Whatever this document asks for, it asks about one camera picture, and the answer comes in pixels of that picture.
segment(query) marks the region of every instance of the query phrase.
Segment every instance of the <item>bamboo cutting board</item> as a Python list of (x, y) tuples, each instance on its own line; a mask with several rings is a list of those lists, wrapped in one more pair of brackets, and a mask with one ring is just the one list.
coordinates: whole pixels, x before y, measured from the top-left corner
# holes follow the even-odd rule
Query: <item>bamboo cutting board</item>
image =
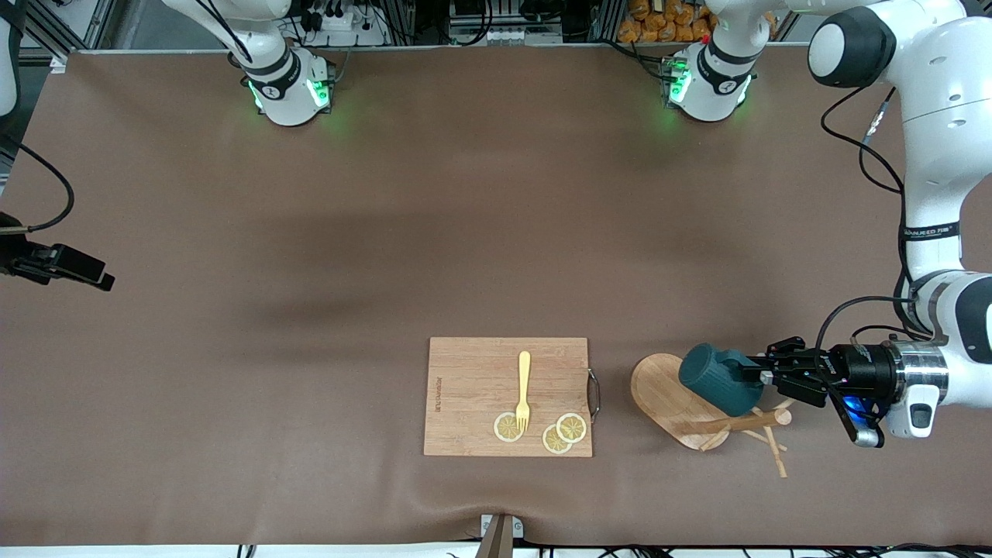
[[(531, 353), (531, 424), (516, 442), (496, 438), (493, 423), (517, 408), (518, 355)], [(424, 455), (592, 457), (586, 391), (588, 343), (577, 338), (431, 338)], [(576, 413), (585, 438), (561, 455), (542, 435), (565, 413)]]

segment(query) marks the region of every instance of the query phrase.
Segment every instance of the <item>table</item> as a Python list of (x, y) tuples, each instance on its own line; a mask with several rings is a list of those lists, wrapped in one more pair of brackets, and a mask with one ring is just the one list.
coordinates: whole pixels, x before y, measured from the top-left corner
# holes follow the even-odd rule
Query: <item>table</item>
[[(546, 544), (992, 543), (992, 413), (870, 451), (794, 405), (780, 480), (754, 440), (689, 451), (629, 394), (653, 352), (811, 338), (891, 290), (897, 199), (819, 130), (842, 92), (804, 50), (769, 49), (708, 125), (605, 48), (350, 64), (298, 128), (255, 114), (223, 56), (75, 55), (49, 78), (25, 142), (77, 203), (38, 241), (118, 280), (0, 283), (0, 543), (461, 539), (499, 511)], [(835, 126), (860, 135), (885, 92)], [(873, 146), (900, 167), (898, 122)], [(22, 157), (0, 202), (38, 222), (62, 192)], [(973, 269), (991, 209), (980, 189), (964, 212)], [(431, 336), (588, 337), (595, 457), (421, 455)]]

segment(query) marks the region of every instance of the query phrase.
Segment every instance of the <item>lemon slice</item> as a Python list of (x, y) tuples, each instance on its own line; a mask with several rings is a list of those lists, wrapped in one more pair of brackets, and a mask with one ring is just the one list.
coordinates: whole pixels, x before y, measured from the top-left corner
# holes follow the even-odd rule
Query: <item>lemon slice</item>
[(571, 444), (558, 435), (558, 429), (554, 424), (545, 429), (541, 439), (545, 442), (545, 449), (557, 456), (571, 449)]
[(510, 412), (496, 417), (496, 422), (493, 423), (493, 432), (497, 438), (504, 442), (516, 442), (524, 435), (517, 428), (517, 415)]
[(555, 423), (555, 430), (558, 437), (567, 444), (578, 444), (585, 438), (585, 419), (575, 413), (565, 413), (558, 418)]

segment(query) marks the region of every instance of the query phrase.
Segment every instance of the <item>plastic fork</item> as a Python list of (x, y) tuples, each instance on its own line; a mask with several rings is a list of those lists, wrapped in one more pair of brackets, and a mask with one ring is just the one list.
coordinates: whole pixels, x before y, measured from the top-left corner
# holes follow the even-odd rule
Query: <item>plastic fork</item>
[(531, 422), (531, 406), (527, 404), (527, 383), (531, 379), (531, 354), (520, 351), (520, 402), (517, 403), (517, 430), (527, 432)]

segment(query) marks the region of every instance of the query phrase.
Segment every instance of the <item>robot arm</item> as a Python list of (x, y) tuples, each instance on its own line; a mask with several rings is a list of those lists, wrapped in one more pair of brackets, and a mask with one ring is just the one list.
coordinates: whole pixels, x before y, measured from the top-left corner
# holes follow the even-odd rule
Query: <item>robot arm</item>
[(666, 85), (669, 102), (706, 122), (722, 120), (744, 100), (751, 68), (768, 44), (765, 14), (779, 9), (831, 15), (878, 0), (707, 0), (720, 24), (709, 42), (690, 45), (675, 54), (685, 60), (676, 80)]
[[(860, 87), (881, 80), (900, 92), (907, 160), (901, 296), (912, 301), (904, 303), (909, 326), (931, 339), (820, 350), (792, 338), (725, 366), (738, 368), (719, 377), (737, 378), (739, 393), (760, 393), (755, 387), (765, 384), (820, 407), (829, 398), (863, 447), (884, 443), (883, 416), (893, 435), (924, 438), (937, 405), (992, 407), (992, 275), (963, 269), (958, 225), (965, 197), (992, 173), (992, 67), (974, 57), (989, 49), (992, 20), (967, 17), (954, 0), (855, 7), (817, 30), (809, 48), (817, 81)], [(699, 359), (686, 362), (698, 367)], [(713, 386), (692, 389), (716, 404)]]
[(330, 107), (327, 60), (290, 48), (276, 23), (291, 0), (164, 1), (230, 49), (248, 76), (255, 104), (276, 124), (297, 126)]

